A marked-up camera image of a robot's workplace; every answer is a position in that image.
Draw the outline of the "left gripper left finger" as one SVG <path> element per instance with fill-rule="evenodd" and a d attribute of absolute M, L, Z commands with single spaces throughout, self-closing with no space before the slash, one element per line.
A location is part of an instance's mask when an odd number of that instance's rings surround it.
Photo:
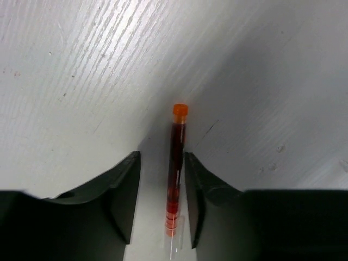
<path fill-rule="evenodd" d="M 102 209 L 118 235 L 129 245 L 141 170 L 141 153 L 133 151 L 111 169 L 47 202 L 83 205 L 101 200 Z"/>

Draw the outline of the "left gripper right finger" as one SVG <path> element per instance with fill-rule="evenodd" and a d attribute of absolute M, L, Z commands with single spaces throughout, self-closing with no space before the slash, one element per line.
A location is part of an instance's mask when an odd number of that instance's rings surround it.
<path fill-rule="evenodd" d="M 242 192 L 207 170 L 186 152 L 187 192 L 191 244 L 195 249 L 243 249 L 245 207 Z"/>

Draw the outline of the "red ink pen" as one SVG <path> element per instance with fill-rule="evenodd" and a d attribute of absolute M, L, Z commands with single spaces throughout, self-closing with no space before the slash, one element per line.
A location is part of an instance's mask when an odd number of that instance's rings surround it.
<path fill-rule="evenodd" d="M 182 244 L 184 218 L 180 216 L 180 190 L 188 110 L 185 104 L 175 104 L 172 110 L 165 215 L 165 251 L 169 260 L 175 259 Z"/>

